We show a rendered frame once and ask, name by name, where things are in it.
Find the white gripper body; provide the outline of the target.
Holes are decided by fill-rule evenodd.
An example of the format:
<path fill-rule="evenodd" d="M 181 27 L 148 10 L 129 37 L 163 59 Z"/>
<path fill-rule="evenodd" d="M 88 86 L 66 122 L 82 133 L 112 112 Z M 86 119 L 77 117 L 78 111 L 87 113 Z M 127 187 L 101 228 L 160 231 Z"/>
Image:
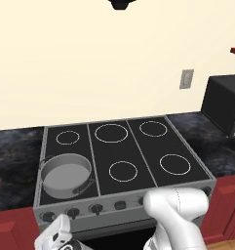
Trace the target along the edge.
<path fill-rule="evenodd" d="M 44 231 L 47 237 L 57 235 L 71 236 L 70 219 L 65 214 L 60 214 Z"/>

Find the grey stove with black hob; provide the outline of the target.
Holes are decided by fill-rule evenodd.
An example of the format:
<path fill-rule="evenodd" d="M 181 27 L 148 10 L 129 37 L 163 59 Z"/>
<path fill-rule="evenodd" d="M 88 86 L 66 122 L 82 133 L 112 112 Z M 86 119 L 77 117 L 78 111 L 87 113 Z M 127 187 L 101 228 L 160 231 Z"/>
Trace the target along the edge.
<path fill-rule="evenodd" d="M 41 167 L 48 157 L 64 153 L 85 156 L 95 180 L 82 194 L 69 199 L 51 197 L 43 189 Z M 101 229 L 150 220 L 138 199 L 152 188 L 215 187 L 215 177 L 166 116 L 113 120 L 96 123 L 48 126 L 44 129 L 33 211 L 40 230 L 70 208 L 80 214 L 72 220 L 72 232 Z M 127 207 L 116 210 L 124 200 Z M 89 208 L 101 204 L 97 216 Z"/>

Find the grey cooking pot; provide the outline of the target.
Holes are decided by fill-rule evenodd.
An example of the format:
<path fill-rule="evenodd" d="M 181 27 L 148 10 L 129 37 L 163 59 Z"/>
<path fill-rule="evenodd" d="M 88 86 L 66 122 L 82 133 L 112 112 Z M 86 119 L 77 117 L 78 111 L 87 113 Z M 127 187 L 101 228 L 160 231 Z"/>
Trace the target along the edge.
<path fill-rule="evenodd" d="M 48 157 L 41 167 L 43 189 L 57 199 L 69 199 L 82 194 L 95 181 L 92 174 L 91 162 L 76 153 Z"/>

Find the red drawer front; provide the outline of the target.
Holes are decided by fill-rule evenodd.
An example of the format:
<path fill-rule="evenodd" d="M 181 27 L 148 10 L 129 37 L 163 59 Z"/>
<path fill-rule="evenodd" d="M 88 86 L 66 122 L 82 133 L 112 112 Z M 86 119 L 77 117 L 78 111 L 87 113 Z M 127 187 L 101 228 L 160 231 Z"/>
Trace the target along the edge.
<path fill-rule="evenodd" d="M 228 208 L 235 206 L 235 175 L 218 177 L 212 196 L 216 207 Z"/>
<path fill-rule="evenodd" d="M 31 207 L 0 212 L 0 250 L 34 250 L 38 235 Z"/>

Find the black oven door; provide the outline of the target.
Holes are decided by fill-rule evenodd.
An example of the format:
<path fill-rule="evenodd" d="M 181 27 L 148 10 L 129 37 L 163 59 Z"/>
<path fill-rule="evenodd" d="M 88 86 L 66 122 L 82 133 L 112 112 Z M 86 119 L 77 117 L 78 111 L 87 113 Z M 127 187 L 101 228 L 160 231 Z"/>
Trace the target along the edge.
<path fill-rule="evenodd" d="M 155 228 L 156 222 L 150 219 L 72 234 L 93 250 L 143 250 Z"/>

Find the red cupboard door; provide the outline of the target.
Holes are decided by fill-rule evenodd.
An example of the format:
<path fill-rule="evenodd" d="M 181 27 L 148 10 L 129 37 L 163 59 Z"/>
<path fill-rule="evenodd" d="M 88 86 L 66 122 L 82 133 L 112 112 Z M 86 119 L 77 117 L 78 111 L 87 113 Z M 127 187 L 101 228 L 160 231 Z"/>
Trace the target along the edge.
<path fill-rule="evenodd" d="M 235 239 L 235 207 L 221 212 L 215 210 L 201 231 L 206 244 Z"/>

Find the black microwave oven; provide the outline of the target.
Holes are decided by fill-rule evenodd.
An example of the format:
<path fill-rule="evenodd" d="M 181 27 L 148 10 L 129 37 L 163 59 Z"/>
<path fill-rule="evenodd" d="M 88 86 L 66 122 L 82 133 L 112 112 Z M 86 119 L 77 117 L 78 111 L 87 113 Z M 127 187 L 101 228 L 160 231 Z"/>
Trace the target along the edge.
<path fill-rule="evenodd" d="M 235 137 L 235 74 L 209 77 L 201 111 L 226 137 Z"/>

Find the grey wall outlet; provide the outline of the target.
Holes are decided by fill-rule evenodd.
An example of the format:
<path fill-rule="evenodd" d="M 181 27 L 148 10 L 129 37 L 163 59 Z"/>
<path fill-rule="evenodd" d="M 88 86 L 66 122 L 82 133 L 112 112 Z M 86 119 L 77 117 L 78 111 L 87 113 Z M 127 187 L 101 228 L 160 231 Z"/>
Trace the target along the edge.
<path fill-rule="evenodd" d="M 179 84 L 180 89 L 189 89 L 191 87 L 193 74 L 194 74 L 193 69 L 184 69 L 182 71 Z"/>

